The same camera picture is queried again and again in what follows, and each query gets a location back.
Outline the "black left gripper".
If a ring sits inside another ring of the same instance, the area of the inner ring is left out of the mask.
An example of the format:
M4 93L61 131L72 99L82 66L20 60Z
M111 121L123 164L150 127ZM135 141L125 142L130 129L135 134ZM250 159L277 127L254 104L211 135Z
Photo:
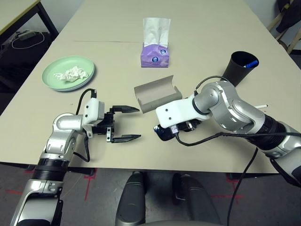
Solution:
M113 105L112 108L110 108L109 112L104 114L104 119L100 123L98 123L95 127L93 127L93 134L105 135L106 141L111 143L125 143L140 138L141 135L136 135L136 134L114 137L115 112L135 113L135 112L139 112L139 109L127 105Z

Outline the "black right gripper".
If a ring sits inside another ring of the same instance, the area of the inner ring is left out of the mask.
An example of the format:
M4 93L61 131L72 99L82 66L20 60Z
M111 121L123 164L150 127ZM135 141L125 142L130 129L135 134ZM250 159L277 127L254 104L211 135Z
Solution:
M197 128L197 126L200 124L200 121L197 119L181 122L177 124L178 130L182 130L184 132L190 132Z

